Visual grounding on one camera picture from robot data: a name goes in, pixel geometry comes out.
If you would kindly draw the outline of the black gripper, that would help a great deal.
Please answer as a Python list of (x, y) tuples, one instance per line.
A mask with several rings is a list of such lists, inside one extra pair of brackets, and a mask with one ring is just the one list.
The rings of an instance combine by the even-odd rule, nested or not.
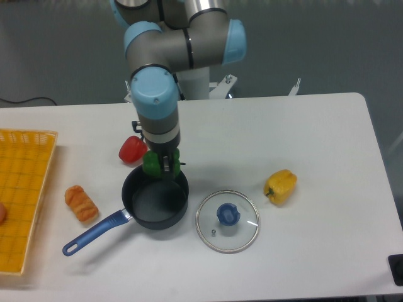
[(175, 137), (173, 140), (165, 143), (156, 143), (145, 138), (145, 142), (149, 150), (162, 157), (161, 177), (163, 181), (173, 181), (175, 178), (174, 168), (170, 157), (173, 156), (174, 152), (178, 148), (180, 138), (181, 137)]

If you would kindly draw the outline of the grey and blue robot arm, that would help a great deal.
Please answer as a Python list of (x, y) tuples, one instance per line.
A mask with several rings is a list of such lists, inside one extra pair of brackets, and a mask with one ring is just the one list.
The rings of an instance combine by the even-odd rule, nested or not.
[(244, 25), (223, 1), (111, 1), (121, 24), (130, 91), (149, 148), (143, 171), (175, 178), (180, 172), (178, 72), (225, 65), (247, 52)]

